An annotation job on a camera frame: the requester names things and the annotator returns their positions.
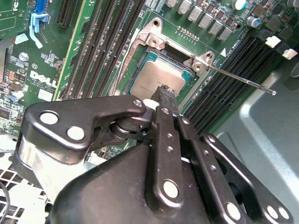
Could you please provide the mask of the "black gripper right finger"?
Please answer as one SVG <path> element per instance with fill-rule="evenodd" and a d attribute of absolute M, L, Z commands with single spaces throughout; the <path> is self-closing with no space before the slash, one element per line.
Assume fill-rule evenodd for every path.
<path fill-rule="evenodd" d="M 292 224 L 290 211 L 212 134 L 198 136 L 168 105 L 180 136 L 185 203 L 170 224 Z"/>

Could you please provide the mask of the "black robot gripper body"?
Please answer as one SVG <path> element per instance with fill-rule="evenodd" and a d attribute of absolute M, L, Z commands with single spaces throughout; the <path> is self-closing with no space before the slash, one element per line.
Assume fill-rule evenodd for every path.
<path fill-rule="evenodd" d="M 209 208 L 190 163 L 182 161 L 184 203 L 173 215 L 153 211 L 145 199 L 152 148 L 137 146 L 68 183 L 58 194 L 48 224 L 223 224 Z"/>

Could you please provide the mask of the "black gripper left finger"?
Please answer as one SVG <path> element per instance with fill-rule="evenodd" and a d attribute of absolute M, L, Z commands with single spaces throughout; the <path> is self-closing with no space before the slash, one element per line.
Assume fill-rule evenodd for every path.
<path fill-rule="evenodd" d="M 128 139 L 164 158 L 179 148 L 179 115 L 172 90 L 159 87 L 152 99 L 133 95 L 37 103 L 24 113 L 14 168 L 39 185 L 51 201 L 87 171 L 88 153 Z"/>

